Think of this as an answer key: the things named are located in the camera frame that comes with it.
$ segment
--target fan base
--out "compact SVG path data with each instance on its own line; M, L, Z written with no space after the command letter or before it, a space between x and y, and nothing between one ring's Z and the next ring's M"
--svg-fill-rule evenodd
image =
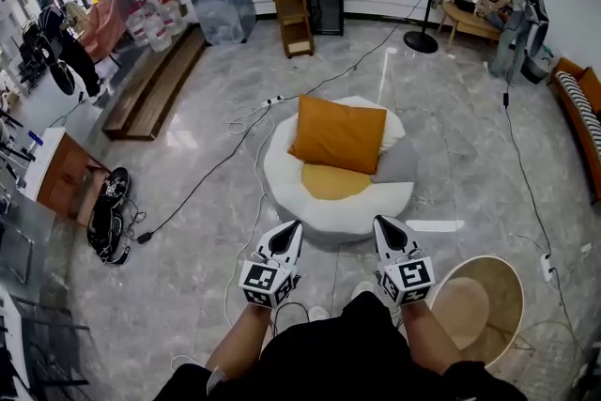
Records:
M433 54L439 49L436 40L423 32L407 32L403 40L411 49L424 54Z

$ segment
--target orange pillow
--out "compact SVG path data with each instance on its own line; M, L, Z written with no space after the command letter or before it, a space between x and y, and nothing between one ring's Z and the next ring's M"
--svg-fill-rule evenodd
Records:
M591 103L593 112L595 114L601 112L601 83L599 83L599 79L597 79L597 76L594 74L592 67L584 70L578 83L580 84L582 92Z
M385 123L384 109L300 96L297 137L288 153L312 164L375 174Z

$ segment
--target white bean bag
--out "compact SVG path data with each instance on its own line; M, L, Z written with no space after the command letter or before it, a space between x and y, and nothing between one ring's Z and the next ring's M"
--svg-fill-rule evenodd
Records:
M360 97L336 100L353 107L383 107ZM387 110L380 153L405 136L401 120ZM299 219L309 237L338 244L372 236L378 214L396 217L407 205L413 182L371 184L362 192L340 200L315 199L301 181L303 162L288 154L296 137L298 115L282 122L273 133L263 164L271 199L285 220Z

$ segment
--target plastic bottle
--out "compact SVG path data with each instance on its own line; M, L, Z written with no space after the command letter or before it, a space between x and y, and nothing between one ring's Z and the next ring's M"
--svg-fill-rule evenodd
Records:
M148 42L154 52L164 51L171 45L171 36L158 14L148 13L146 15L145 28Z
M131 35L131 38L138 47L148 45L146 37L145 17L140 10L140 5L136 2L130 9L130 17L125 21L125 26Z
M159 13L162 22L172 36L176 36L186 28L181 15L179 15L179 5L175 0L159 0Z

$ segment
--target orange sofa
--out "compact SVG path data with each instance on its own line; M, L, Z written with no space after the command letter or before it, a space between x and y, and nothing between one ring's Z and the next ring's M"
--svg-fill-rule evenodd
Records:
M562 82L560 82L560 77L558 75L560 72L567 72L576 79L582 94L584 94L587 101L591 104L593 114L597 118L601 118L601 83L597 80L593 68L583 69L563 57L551 74L551 83L555 86L555 91L560 101L565 106L567 113L572 119L576 132L578 133L578 139L586 156L586 161L593 180L592 204L594 204L601 200L601 160L599 143L598 141L595 143L591 134L591 128L587 127L587 123L583 118L581 110L578 109L578 106L565 90Z

